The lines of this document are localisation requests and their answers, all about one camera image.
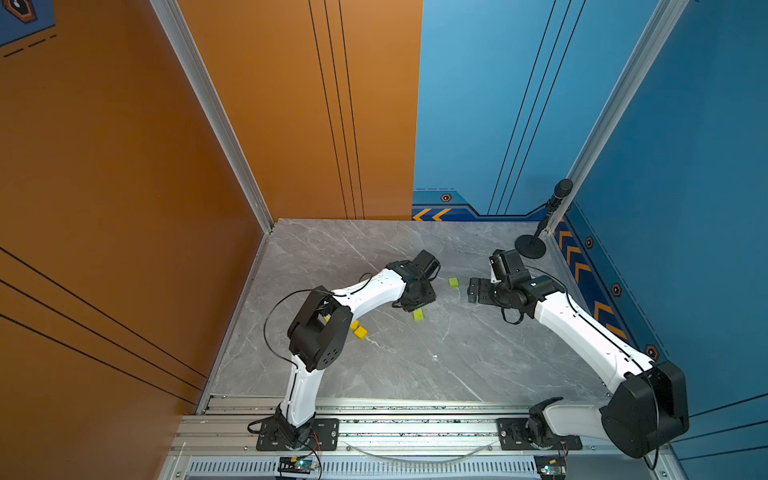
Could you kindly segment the green circuit board left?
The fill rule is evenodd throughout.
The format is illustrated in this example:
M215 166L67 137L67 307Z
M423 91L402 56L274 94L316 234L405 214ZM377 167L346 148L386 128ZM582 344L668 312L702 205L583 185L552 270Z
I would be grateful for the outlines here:
M318 470L319 466L315 458L280 457L277 465L279 476L309 476Z

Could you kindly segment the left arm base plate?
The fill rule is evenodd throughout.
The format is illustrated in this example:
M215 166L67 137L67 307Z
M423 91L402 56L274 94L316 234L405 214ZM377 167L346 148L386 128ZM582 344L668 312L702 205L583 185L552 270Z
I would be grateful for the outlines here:
M269 417L259 423L253 434L257 438L258 451L319 449L326 452L337 449L339 426L337 418L313 418L307 424L294 428Z

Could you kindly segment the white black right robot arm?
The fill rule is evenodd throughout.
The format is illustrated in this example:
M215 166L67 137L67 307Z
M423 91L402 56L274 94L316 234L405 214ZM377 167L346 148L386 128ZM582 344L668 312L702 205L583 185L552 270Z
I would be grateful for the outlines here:
M516 310L558 335L598 375L609 393L603 405L567 403L560 397L529 410L524 438L548 448L570 436L610 441L642 458L690 428L684 372L634 349L579 307L565 286L549 276L516 284L473 278L472 304Z

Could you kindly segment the green circuit board right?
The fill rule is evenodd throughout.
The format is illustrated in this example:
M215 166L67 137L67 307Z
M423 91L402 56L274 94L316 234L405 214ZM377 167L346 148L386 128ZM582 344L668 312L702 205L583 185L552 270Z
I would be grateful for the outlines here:
M538 475L542 480L565 480L567 475L567 464L563 457L544 457L534 458Z

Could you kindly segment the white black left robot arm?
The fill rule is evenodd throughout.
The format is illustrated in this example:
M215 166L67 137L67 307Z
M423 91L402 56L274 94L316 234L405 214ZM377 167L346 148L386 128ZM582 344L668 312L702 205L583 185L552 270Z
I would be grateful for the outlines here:
M305 289L307 297L287 330L290 355L279 357L291 365L286 394L272 415L250 422L246 431L266 433L274 426L280 442L304 446L312 435L325 370L340 357L353 324L384 304L411 313L434 302L432 281L439 270L440 262L422 251L415 260L364 274L349 287Z

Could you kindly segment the green circuit board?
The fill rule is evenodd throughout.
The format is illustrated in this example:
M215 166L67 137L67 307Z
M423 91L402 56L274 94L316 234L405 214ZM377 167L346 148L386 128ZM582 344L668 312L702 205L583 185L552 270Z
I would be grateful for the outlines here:
M565 480L567 475L567 464L563 457L544 457L534 458L538 475L542 480Z
M280 457L277 465L279 476L309 476L318 470L319 466L315 458Z

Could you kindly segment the black microphone stand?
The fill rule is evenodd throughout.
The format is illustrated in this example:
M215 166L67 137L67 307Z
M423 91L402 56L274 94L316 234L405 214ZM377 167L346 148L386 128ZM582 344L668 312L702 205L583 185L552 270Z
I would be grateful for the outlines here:
M540 236L552 215L571 194L573 186L574 184L571 179L562 179L556 184L553 195L545 204L545 215L539 221L535 232L533 234L521 235L515 241L515 249L521 256L529 259L539 259L544 256L546 245Z

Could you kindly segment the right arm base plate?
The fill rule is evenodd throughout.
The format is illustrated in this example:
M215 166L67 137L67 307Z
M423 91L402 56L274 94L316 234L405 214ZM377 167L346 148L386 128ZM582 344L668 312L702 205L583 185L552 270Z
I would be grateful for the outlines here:
M558 436L540 421L511 417L496 420L498 439L504 451L583 449L578 436Z

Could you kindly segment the aluminium front rail frame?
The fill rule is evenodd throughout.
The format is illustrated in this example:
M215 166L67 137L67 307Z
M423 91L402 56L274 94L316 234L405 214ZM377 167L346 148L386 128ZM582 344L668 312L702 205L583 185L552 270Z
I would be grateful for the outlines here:
M213 395L184 417L162 479L541 479L534 458L563 457L566 479L683 479L664 447L634 460L609 441L579 437L583 449L504 451L496 420L527 418L525 407L483 402L321 399L317 418L339 420L335 451L258 451L247 425L275 412L275 397ZM279 476L280 457L315 458L309 476Z

